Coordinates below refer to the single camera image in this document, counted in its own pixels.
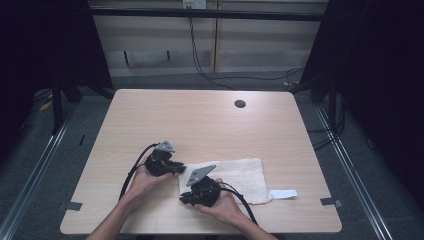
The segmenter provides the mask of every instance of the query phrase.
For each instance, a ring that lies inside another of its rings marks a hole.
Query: black curtain
[[[74,10],[64,13],[57,9]],[[34,93],[51,88],[54,74],[66,79],[67,86],[112,88],[88,9],[86,0],[1,1],[1,153],[12,146]]]
[[[316,101],[334,79],[387,165],[424,209],[424,4],[330,1],[301,83]]]

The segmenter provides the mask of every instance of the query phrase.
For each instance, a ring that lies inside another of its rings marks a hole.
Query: handheld controller
[[[187,187],[191,186],[191,192],[185,192],[180,195],[180,200],[184,204],[191,205],[202,204],[212,207],[219,198],[221,186],[213,179],[206,176],[216,166],[211,165],[204,168],[196,169],[191,173],[187,182]]]
[[[158,177],[165,173],[183,173],[186,167],[181,162],[171,161],[175,150],[168,141],[159,143],[153,152],[147,157],[144,165],[150,174]]]

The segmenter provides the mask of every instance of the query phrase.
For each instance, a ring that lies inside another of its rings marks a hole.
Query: white towel
[[[178,176],[180,194],[191,191],[186,184],[193,170],[213,164],[216,165],[216,168],[208,174],[210,178],[214,180],[222,178],[224,183],[233,186],[250,204],[269,202],[262,161],[259,158],[187,164],[184,173]]]

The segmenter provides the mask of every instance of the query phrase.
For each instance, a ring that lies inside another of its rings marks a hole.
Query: forearm
[[[276,239],[244,215],[237,218],[237,221],[233,224],[233,226],[250,240]]]
[[[135,196],[125,194],[87,239],[116,239],[136,203],[137,198]]]

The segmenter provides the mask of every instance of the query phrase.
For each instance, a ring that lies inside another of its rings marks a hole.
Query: black dot
[[[243,100],[237,100],[234,102],[234,105],[236,105],[238,108],[244,108],[246,107],[246,102]]]

